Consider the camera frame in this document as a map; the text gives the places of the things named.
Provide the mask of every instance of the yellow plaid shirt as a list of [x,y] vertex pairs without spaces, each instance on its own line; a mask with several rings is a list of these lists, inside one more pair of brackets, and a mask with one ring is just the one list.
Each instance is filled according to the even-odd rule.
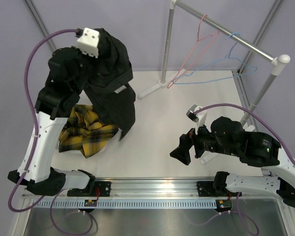
[[99,152],[118,132],[117,126],[100,123],[92,108],[74,106],[59,136],[59,152],[80,150],[88,158]]

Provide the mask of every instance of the black jacket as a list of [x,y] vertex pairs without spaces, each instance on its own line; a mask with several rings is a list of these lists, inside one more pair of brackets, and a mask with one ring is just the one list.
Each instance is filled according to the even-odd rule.
[[[132,66],[125,45],[104,29],[98,43],[99,57],[91,59],[97,74],[84,89],[100,121],[116,124],[123,138],[135,122],[135,92],[129,85],[133,79]],[[125,86],[119,93],[115,90]]]

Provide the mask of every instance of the white rack stand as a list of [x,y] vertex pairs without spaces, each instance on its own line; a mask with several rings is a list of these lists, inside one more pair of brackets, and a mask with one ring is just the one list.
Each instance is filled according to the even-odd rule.
[[[170,8],[169,8],[169,19],[168,19],[168,26],[167,26],[167,36],[166,36],[166,44],[165,44],[165,52],[164,52],[164,61],[163,61],[163,71],[162,71],[162,78],[159,80],[159,82],[148,88],[147,90],[141,92],[138,94],[138,98],[143,99],[144,97],[152,94],[153,92],[156,92],[159,89],[166,88],[167,84],[172,80],[173,77],[166,78],[166,72],[167,72],[167,65],[168,65],[168,57],[169,57],[169,47],[170,47],[170,39],[171,39],[171,30],[172,30],[172,23],[173,23],[173,15],[175,7],[178,6],[181,9],[185,10],[186,12],[190,13],[191,15],[201,19],[204,14],[198,12],[194,8],[188,6],[184,2],[180,0],[171,0],[170,1]],[[253,43],[249,42],[248,40],[233,34],[232,31],[228,30],[227,28],[223,27],[222,25],[218,24],[217,22],[213,21],[212,19],[205,17],[203,19],[205,23],[210,25],[211,27],[217,29],[219,32],[230,36],[232,39],[234,39],[236,42],[242,44],[244,47],[249,49],[251,52],[258,54],[262,56],[264,59],[266,59],[268,62],[270,62],[274,68],[271,72],[271,74],[268,76],[266,82],[262,86],[257,98],[255,101],[250,105],[249,110],[254,111],[254,109],[258,106],[259,102],[265,95],[266,91],[269,89],[275,78],[282,72],[283,68],[287,63],[290,62],[290,57],[288,55],[281,55],[279,57],[274,57],[271,54],[263,51],[258,46],[254,45]],[[248,113],[245,113],[243,118],[241,119],[241,124],[245,125],[247,120],[249,119],[250,115]]]

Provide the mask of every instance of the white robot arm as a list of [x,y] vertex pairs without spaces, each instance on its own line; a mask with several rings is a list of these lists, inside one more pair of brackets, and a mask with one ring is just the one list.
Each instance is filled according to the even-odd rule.
[[206,111],[196,112],[200,108],[194,105],[188,110],[187,116],[197,124],[180,137],[179,147],[170,153],[171,157],[189,165],[189,149],[194,146],[196,158],[202,158],[206,152],[237,156],[242,163],[262,167],[275,176],[247,177],[217,172],[210,186],[199,181],[198,190],[214,197],[238,192],[273,196],[295,207],[295,165],[280,143],[268,134],[245,131],[239,122],[225,117],[212,122],[210,132],[204,125]]
[[[56,50],[48,62],[50,73],[35,104],[38,137],[33,129],[22,164],[8,175],[8,179],[14,183],[24,175],[20,184],[26,185],[27,190],[36,195],[54,196],[63,189],[70,189],[69,196],[96,196],[96,182],[92,174],[83,170],[62,171],[51,167],[60,132],[88,79],[96,73],[91,58],[98,58],[99,32],[89,28],[79,29],[76,36],[76,47]],[[35,138],[37,143],[30,160]]]

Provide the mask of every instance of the blue hanger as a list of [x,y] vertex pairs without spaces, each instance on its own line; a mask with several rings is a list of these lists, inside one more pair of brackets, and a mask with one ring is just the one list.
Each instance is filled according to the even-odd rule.
[[[232,37],[233,35],[240,35],[240,33],[232,33],[230,36],[228,36],[226,39]],[[218,60],[215,60],[215,61],[212,61],[210,62],[209,64],[206,64],[198,69],[196,69],[195,71],[193,71],[192,73],[188,74],[188,75],[182,75],[182,76],[178,76],[176,79],[178,78],[181,78],[181,77],[184,77],[184,76],[192,76],[193,73],[195,73],[196,71],[199,71],[199,70],[202,70],[203,68],[211,65],[211,64],[214,64],[216,62],[219,62],[219,61],[223,61],[223,60],[226,60],[226,59],[236,59],[238,61],[240,61],[242,64],[244,64],[246,66],[246,68],[254,68],[253,71],[250,71],[250,72],[247,72],[247,73],[244,73],[244,74],[240,74],[240,75],[234,75],[234,76],[230,76],[230,77],[226,77],[226,78],[221,78],[221,79],[216,79],[216,80],[209,80],[209,81],[204,81],[204,82],[190,82],[190,83],[180,83],[180,82],[174,82],[175,85],[194,85],[194,84],[206,84],[206,83],[210,83],[210,82],[215,82],[215,81],[220,81],[220,80],[225,80],[225,79],[230,79],[230,78],[235,78],[235,77],[239,77],[239,76],[242,76],[242,75],[248,75],[248,74],[252,74],[252,73],[255,73],[256,70],[258,69],[256,66],[251,66],[251,65],[247,65],[246,63],[244,63],[241,59],[239,58],[233,58],[233,57],[230,57],[231,53],[232,53],[232,50],[234,49],[234,47],[237,45],[237,42],[230,48],[230,51],[226,54],[226,56],[223,58],[223,59],[218,59]]]

